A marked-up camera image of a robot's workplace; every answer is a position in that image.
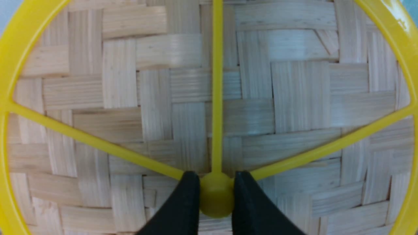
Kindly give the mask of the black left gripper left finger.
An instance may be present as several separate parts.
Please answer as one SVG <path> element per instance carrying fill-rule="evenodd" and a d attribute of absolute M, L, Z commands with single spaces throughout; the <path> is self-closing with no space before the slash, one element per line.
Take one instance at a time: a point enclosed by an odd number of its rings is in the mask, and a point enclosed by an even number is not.
<path fill-rule="evenodd" d="M 200 179 L 186 171 L 178 185 L 137 235 L 197 235 L 200 220 Z"/>

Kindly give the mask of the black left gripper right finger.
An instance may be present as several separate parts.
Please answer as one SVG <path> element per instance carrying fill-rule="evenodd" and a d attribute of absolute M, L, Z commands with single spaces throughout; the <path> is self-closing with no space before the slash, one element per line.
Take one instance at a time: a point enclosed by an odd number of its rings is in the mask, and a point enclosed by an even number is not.
<path fill-rule="evenodd" d="M 248 171 L 235 173 L 232 229 L 234 235 L 304 235 Z"/>

